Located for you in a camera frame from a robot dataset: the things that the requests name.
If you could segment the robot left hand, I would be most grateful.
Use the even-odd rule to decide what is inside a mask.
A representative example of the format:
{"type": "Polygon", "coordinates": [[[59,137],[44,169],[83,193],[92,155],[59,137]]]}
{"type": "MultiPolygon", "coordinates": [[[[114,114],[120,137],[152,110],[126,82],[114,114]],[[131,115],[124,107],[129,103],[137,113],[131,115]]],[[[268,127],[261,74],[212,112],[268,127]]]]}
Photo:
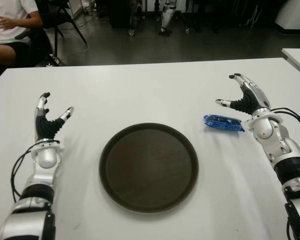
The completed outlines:
{"type": "Polygon", "coordinates": [[[45,108],[48,102],[48,97],[51,94],[44,92],[38,99],[38,103],[34,112],[34,126],[35,126],[35,140],[41,141],[43,139],[53,140],[59,130],[63,127],[65,122],[73,115],[74,108],[69,107],[60,117],[55,120],[48,120],[46,114],[49,112],[45,108]]]}

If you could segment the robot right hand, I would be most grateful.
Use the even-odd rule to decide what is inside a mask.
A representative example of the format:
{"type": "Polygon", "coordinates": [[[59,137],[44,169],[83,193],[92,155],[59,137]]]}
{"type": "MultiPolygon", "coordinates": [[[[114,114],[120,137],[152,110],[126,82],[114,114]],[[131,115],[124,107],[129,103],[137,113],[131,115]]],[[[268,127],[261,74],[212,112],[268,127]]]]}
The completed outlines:
{"type": "Polygon", "coordinates": [[[253,80],[241,73],[234,73],[228,77],[239,84],[243,96],[238,100],[216,99],[216,104],[251,116],[255,112],[271,110],[270,101],[253,80]]]}

